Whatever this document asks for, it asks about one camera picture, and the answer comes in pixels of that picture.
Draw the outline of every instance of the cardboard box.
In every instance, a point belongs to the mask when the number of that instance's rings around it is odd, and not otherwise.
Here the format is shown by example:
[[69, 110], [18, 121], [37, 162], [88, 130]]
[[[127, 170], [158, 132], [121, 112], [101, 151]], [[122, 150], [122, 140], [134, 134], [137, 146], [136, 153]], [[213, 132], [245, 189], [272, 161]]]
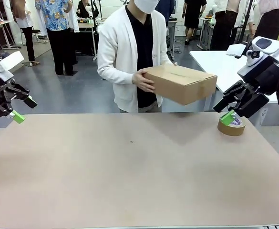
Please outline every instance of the cardboard box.
[[216, 90], [217, 77], [212, 74], [172, 64], [146, 69], [145, 78], [154, 81], [155, 93], [182, 105], [204, 99]]

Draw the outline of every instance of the black shorts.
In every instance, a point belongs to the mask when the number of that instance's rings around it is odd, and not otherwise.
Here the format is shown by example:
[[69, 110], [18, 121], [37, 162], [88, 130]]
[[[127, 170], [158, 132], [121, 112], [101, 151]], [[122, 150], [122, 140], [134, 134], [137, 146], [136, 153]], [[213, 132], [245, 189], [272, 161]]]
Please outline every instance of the black shorts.
[[189, 29], [197, 29], [198, 28], [198, 17], [194, 17], [191, 15], [185, 15], [185, 26]]

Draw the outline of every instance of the brown packing tape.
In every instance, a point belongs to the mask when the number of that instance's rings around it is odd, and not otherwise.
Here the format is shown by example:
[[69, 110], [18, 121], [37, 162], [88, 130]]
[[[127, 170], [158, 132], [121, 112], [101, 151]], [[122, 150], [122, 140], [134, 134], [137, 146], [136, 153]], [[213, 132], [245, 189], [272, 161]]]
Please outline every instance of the brown packing tape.
[[238, 120], [234, 121], [233, 123], [231, 123], [230, 125], [224, 125], [221, 122], [221, 120], [219, 120], [217, 128], [219, 129], [219, 131], [221, 131], [225, 135], [240, 136], [244, 132], [245, 123], [241, 119], [238, 119]]

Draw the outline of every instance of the face mask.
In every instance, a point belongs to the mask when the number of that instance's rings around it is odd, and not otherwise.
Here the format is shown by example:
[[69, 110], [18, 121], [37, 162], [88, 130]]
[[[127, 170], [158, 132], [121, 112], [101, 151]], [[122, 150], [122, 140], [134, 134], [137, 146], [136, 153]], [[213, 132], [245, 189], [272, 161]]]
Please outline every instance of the face mask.
[[150, 14], [155, 10], [159, 0], [134, 0], [135, 5], [142, 12]]

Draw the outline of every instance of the blue floral shirt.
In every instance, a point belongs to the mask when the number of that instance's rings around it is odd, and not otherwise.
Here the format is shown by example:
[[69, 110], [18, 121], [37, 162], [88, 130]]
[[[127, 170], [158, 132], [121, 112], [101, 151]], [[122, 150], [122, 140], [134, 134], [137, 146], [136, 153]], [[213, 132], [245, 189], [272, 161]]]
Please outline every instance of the blue floral shirt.
[[46, 28], [52, 31], [67, 29], [64, 5], [68, 0], [35, 0], [35, 7], [42, 10]]

